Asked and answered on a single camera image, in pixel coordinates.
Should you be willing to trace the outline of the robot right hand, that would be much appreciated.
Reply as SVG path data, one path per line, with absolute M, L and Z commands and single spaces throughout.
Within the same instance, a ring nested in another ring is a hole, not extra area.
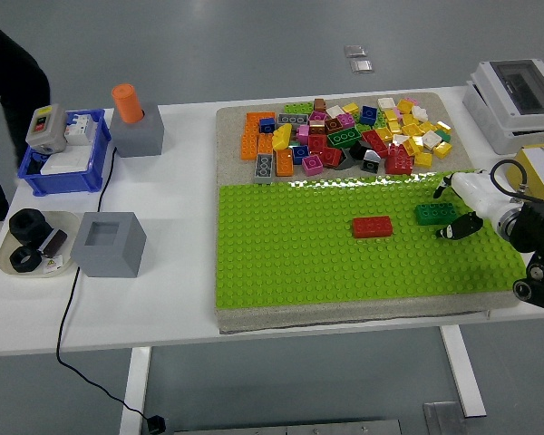
M 439 198 L 447 188 L 451 188 L 471 212 L 457 217 L 447 227 L 437 230 L 437 237 L 462 239 L 479 231 L 485 221 L 490 221 L 494 231 L 504 240 L 509 240 L 507 221 L 514 213 L 514 206 L 493 185 L 488 172 L 454 172 L 444 176 L 433 197 Z

